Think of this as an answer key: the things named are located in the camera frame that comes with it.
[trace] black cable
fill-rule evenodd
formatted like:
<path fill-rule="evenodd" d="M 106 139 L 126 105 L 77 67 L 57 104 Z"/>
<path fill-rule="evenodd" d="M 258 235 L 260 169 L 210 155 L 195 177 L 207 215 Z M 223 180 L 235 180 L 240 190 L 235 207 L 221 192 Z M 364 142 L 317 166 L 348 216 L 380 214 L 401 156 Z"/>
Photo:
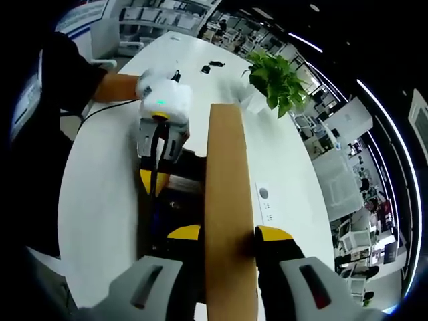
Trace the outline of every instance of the black cable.
<path fill-rule="evenodd" d="M 111 108 L 115 108 L 115 107 L 119 107 L 119 106 L 123 106 L 126 104 L 130 104 L 131 102 L 136 102 L 138 99 L 134 99 L 134 100 L 129 100 L 127 102 L 121 102 L 120 104 L 116 104 L 116 105 L 112 105 L 112 106 L 107 106 L 104 107 L 103 109 L 97 110 L 96 112 L 93 112 L 91 115 L 89 115 L 88 117 L 86 117 L 85 119 L 83 119 L 83 121 L 80 123 L 80 126 L 78 128 L 78 131 L 80 130 L 80 128 L 82 127 L 82 125 L 85 123 L 85 121 L 87 121 L 89 118 L 91 118 L 93 115 L 99 113 L 99 112 L 103 112 L 107 109 L 111 109 Z"/>

